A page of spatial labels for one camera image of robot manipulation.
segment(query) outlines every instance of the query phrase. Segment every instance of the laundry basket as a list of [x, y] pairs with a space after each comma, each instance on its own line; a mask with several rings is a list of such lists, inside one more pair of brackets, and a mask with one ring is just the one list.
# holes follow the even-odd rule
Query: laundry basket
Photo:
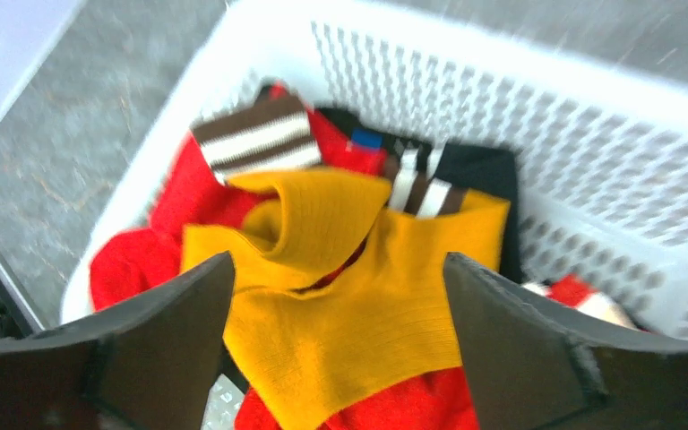
[[228, 10], [92, 231], [63, 322], [90, 312], [90, 258], [145, 219], [189, 125], [250, 104], [264, 78], [396, 133], [512, 148], [526, 272], [576, 272], [641, 323], [688, 339], [688, 90], [350, 0], [244, 0]]

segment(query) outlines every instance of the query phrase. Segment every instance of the striped sleeve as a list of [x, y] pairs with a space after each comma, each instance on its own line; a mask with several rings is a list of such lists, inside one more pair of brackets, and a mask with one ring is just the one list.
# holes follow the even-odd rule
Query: striped sleeve
[[262, 170], [322, 163], [307, 112], [295, 96], [260, 101], [193, 128], [204, 159], [218, 179]]
[[393, 157], [386, 160], [382, 176], [391, 182], [389, 208], [421, 219], [459, 212], [468, 191], [441, 179], [429, 179], [414, 168], [402, 168]]

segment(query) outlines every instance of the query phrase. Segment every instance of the pile of clothes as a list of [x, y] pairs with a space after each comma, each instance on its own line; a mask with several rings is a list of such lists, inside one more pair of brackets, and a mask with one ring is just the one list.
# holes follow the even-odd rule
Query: pile of clothes
[[474, 428], [447, 253], [633, 327], [573, 275], [525, 277], [518, 194], [511, 151], [397, 136], [267, 86], [185, 137], [149, 224], [113, 237], [90, 265], [93, 305], [228, 251], [223, 340], [234, 382], [249, 387], [235, 428]]

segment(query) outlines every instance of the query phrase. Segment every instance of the yellow cloth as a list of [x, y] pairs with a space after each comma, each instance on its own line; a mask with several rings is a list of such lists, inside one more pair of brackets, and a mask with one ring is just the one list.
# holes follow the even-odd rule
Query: yellow cloth
[[[443, 260], [496, 269], [509, 203], [468, 192], [458, 214], [384, 209], [388, 181], [335, 169], [259, 173], [233, 186], [272, 192], [241, 230], [188, 226], [183, 271], [230, 251], [236, 285], [224, 340], [285, 429], [312, 429], [395, 383], [461, 366]], [[305, 293], [367, 237], [359, 259]]]

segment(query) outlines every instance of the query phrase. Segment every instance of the gray floor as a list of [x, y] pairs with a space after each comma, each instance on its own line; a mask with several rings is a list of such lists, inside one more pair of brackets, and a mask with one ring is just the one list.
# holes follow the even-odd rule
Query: gray floor
[[[394, 3], [688, 88], [688, 2]], [[94, 220], [225, 8], [222, 0], [89, 0], [0, 124], [0, 251], [50, 323]]]

